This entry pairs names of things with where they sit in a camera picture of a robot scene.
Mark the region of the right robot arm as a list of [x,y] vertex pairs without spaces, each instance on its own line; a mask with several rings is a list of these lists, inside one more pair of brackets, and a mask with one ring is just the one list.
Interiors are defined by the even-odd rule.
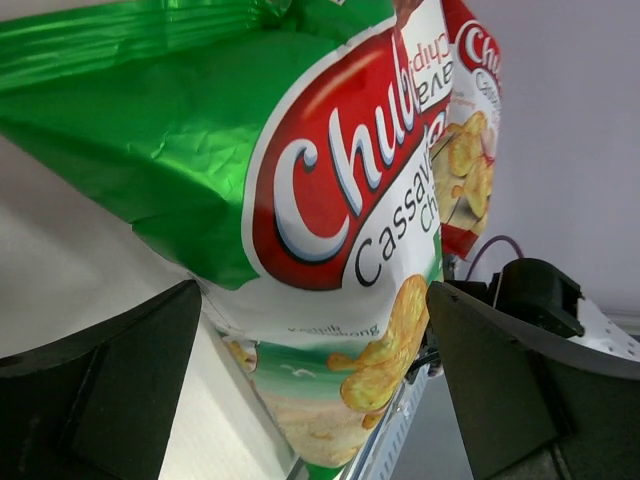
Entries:
[[519,258],[494,273],[489,282],[450,283],[502,313],[573,343],[639,360],[639,340],[586,298],[576,281],[546,261]]

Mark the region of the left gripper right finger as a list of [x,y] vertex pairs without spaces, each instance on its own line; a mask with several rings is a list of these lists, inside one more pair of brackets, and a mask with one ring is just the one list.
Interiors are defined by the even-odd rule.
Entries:
[[476,479],[636,479],[639,364],[499,312],[454,286],[428,289]]

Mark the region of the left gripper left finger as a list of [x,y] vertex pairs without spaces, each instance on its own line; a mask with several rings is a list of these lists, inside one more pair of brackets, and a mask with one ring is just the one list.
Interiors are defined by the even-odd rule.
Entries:
[[4,479],[156,479],[201,312],[183,281],[1,361]]

